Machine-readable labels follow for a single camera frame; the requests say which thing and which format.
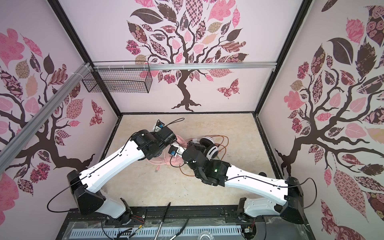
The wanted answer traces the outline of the pink headphones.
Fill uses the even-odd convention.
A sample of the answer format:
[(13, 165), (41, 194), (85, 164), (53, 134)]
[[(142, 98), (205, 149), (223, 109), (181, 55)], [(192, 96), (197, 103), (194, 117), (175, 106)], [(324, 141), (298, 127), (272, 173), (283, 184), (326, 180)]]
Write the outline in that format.
[(176, 135), (177, 141), (175, 144), (178, 147), (177, 151), (171, 150), (169, 153), (167, 150), (161, 157), (156, 157), (151, 160), (147, 160), (152, 165), (155, 166), (173, 166), (173, 167), (181, 167), (184, 164), (184, 160), (182, 159), (182, 155), (180, 155), (180, 151), (183, 151), (187, 148), (187, 142), (179, 135)]

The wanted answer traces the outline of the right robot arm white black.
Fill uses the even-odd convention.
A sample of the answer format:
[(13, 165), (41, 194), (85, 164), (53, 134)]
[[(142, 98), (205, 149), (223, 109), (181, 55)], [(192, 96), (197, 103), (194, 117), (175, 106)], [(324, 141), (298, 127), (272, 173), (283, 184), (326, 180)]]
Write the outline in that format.
[(187, 148), (177, 147), (175, 152), (202, 183), (258, 195), (258, 199), (245, 199), (240, 203), (241, 213), (247, 217), (279, 216), (293, 224), (306, 223), (304, 192), (298, 179), (272, 179), (253, 174), (230, 163), (209, 159), (193, 144)]

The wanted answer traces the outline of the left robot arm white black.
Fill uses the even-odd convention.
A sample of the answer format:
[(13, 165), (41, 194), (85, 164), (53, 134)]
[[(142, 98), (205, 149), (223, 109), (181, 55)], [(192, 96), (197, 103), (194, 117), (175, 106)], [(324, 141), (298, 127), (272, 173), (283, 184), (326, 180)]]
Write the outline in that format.
[(176, 140), (176, 135), (168, 127), (156, 127), (153, 132), (141, 130), (93, 167), (80, 173), (70, 172), (67, 179), (80, 214), (104, 214), (118, 224), (126, 225), (133, 215), (131, 208), (123, 198), (115, 200), (109, 197), (102, 187), (132, 163), (158, 157)]

